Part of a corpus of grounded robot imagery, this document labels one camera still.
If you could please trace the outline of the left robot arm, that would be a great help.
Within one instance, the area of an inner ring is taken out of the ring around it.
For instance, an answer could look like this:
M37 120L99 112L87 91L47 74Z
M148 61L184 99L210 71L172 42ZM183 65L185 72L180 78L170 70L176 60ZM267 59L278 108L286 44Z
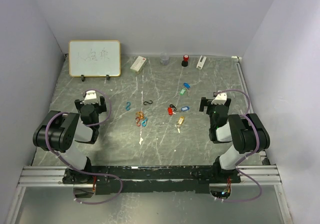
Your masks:
M33 134L33 144L56 157L63 158L69 167L74 167L75 177L81 183L93 178L90 159L76 147L77 143L94 144L97 141L100 125L99 115L107 111L103 96L86 96L75 100L78 113L63 114L49 111Z

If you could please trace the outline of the green key tag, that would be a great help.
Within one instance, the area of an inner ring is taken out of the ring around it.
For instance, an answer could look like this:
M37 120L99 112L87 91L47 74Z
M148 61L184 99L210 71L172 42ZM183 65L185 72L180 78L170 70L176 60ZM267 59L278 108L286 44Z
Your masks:
M181 91L180 91L180 95L184 95L185 93L187 92L187 89L186 88L183 88L183 89L181 89Z

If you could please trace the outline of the red key tag with key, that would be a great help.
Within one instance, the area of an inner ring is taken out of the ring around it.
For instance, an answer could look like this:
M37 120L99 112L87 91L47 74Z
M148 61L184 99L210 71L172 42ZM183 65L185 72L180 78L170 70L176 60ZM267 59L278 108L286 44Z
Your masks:
M168 110L168 114L170 116L174 115L175 114L175 111L176 111L176 107L173 105L173 104L170 104L169 107L167 108Z

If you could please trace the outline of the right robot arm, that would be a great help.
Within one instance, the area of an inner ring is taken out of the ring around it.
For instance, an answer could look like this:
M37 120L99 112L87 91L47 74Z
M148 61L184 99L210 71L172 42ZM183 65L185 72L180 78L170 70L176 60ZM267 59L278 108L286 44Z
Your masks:
M257 114L229 115L230 98L200 100L199 111L206 109L209 116L209 138L214 144L232 143L230 148L217 157L212 167L212 176L222 183L237 175L236 167L247 157L264 151L270 146L270 136Z

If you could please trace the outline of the blue carabiner clip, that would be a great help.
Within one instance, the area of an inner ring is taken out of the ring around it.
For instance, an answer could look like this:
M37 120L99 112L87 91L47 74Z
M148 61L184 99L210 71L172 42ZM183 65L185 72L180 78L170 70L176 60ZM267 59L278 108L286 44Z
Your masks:
M125 108L126 111L129 111L131 109L130 107L131 107L131 102L127 102L126 103L126 108Z

